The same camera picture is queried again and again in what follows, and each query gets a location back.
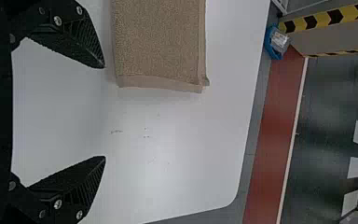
bolt head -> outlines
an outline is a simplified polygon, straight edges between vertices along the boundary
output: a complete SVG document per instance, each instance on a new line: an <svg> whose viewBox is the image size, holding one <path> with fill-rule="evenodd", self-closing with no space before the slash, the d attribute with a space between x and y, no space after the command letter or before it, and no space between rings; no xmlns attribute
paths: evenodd
<svg viewBox="0 0 358 224"><path fill-rule="evenodd" d="M83 15L83 8L82 7L76 7L76 12L79 15Z"/></svg>
<svg viewBox="0 0 358 224"><path fill-rule="evenodd" d="M77 220L80 220L82 217L83 217L83 211L80 210L80 211L78 211L77 214L76 214L76 219L77 219Z"/></svg>
<svg viewBox="0 0 358 224"><path fill-rule="evenodd" d="M54 209L59 210L62 207L62 200L59 199L54 203Z"/></svg>
<svg viewBox="0 0 358 224"><path fill-rule="evenodd" d="M61 19L61 17L55 16L55 17L54 17L54 23L55 23L57 26L62 26L62 19Z"/></svg>
<svg viewBox="0 0 358 224"><path fill-rule="evenodd" d="M12 190L15 189L16 187L17 187L16 182L10 181L10 182L8 183L8 191L12 191Z"/></svg>
<svg viewBox="0 0 358 224"><path fill-rule="evenodd" d="M42 210L39 213L39 218L44 218L46 216L46 210Z"/></svg>
<svg viewBox="0 0 358 224"><path fill-rule="evenodd" d="M40 7L40 8L39 8L39 13L40 13L40 15L45 15L45 14L46 14L46 11L45 11L44 8Z"/></svg>

blue object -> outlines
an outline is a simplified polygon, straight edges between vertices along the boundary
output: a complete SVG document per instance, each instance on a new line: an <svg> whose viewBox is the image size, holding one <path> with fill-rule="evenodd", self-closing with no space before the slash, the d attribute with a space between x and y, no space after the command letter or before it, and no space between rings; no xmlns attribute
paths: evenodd
<svg viewBox="0 0 358 224"><path fill-rule="evenodd" d="M277 25L270 26L267 31L266 35L264 36L264 48L267 50L269 56L274 60L281 60L283 58L283 55L275 50L271 45L271 34L278 30Z"/></svg>

folded towel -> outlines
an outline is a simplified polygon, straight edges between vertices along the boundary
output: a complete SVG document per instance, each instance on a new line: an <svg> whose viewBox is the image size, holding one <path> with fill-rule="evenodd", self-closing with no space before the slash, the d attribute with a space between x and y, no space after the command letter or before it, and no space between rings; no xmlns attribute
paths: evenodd
<svg viewBox="0 0 358 224"><path fill-rule="evenodd" d="M202 92L205 0L112 0L119 87Z"/></svg>

gray floor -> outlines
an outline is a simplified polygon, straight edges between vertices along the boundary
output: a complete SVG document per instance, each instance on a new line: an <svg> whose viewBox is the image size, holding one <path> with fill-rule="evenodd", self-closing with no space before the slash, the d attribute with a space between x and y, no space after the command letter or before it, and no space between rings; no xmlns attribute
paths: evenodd
<svg viewBox="0 0 358 224"><path fill-rule="evenodd" d="M271 5L268 14L268 25L278 22L278 9ZM269 83L269 69L271 59L266 51L263 50L261 63L257 79L255 101L252 110L252 118L249 127L249 134L246 144L245 157L243 160L241 182L237 197L228 207L209 212L199 213L191 216L172 218L154 224L240 224L243 219L246 199L252 175L252 168L255 159L255 150L257 146L258 131L260 129L261 117L264 109L264 100L266 97L267 86Z"/></svg>

yellow chevron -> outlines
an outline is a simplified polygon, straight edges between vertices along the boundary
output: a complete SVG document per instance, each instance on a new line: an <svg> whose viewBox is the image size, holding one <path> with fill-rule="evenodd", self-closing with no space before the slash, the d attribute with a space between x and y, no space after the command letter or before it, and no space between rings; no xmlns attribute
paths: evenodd
<svg viewBox="0 0 358 224"><path fill-rule="evenodd" d="M286 26L284 25L284 22L280 22L278 25L278 29L286 34Z"/></svg>
<svg viewBox="0 0 358 224"><path fill-rule="evenodd" d="M340 7L340 8L335 8L338 9L341 14L343 15L343 19L340 23L344 23L344 22L350 22L350 21L355 21L356 18L358 17L358 10L356 9L355 6L357 6L358 4L355 5L350 5L350 6L345 6L345 7ZM317 24L315 28L321 28L321 27L326 27L329 25L331 18L328 16L327 11L324 12L319 12L316 14L311 15L313 17L315 17ZM293 19L292 21L295 23L296 29L294 30L295 32L299 32L299 31L304 31L307 27L307 23L304 21L305 17L302 18L296 18ZM283 32L286 32L287 29L284 25L284 22L280 22L279 24L279 29Z"/></svg>
<svg viewBox="0 0 358 224"><path fill-rule="evenodd" d="M316 21L318 22L316 24L315 28L321 28L328 26L328 23L330 23L331 18L327 14L327 12L319 12L314 15Z"/></svg>
<svg viewBox="0 0 358 224"><path fill-rule="evenodd" d="M307 23L305 22L304 18L294 19L293 22L296 26L295 32L304 31L307 28Z"/></svg>
<svg viewBox="0 0 358 224"><path fill-rule="evenodd" d="M358 17L358 10L355 6L347 6L347 7L341 7L339 9L341 14L344 16L341 23L348 22L348 21L355 21Z"/></svg>

